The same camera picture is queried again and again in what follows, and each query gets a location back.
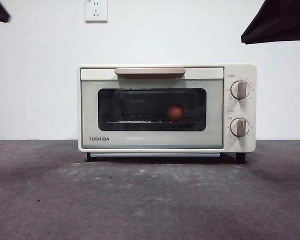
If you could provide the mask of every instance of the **orange object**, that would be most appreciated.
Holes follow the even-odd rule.
[[[178,122],[184,117],[184,108],[178,104],[172,104],[166,110],[166,117],[172,122]]]

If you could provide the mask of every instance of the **glass window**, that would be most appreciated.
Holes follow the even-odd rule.
[[[102,131],[199,132],[206,128],[206,108],[202,88],[103,88],[98,126]]]

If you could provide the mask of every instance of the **electrical outlet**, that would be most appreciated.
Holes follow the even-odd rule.
[[[86,22],[107,22],[108,1],[107,0],[85,0]]]

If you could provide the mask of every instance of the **oven rack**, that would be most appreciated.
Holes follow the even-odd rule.
[[[107,121],[107,124],[203,124],[202,121]]]

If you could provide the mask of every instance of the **cream toaster oven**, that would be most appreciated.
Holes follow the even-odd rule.
[[[256,148],[256,67],[81,65],[78,148],[107,156],[218,157]]]

